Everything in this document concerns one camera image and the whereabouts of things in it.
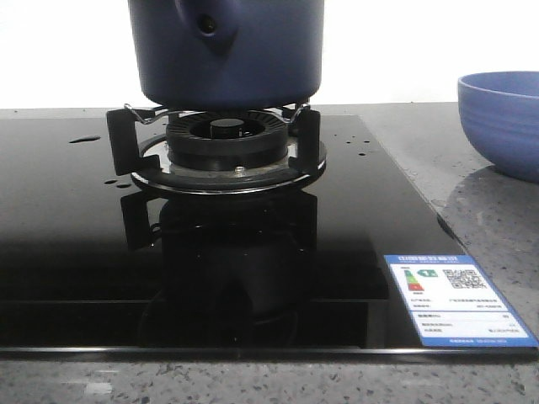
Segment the granite countertop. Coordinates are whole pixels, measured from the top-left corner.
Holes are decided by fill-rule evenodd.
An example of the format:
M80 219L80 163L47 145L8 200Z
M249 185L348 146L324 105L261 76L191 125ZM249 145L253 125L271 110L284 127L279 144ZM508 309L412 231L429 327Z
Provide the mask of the granite countertop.
M320 109L364 120L538 335L539 186L497 174L468 144L454 103ZM54 114L3 110L0 119ZM537 404L539 364L9 360L0 363L0 402Z

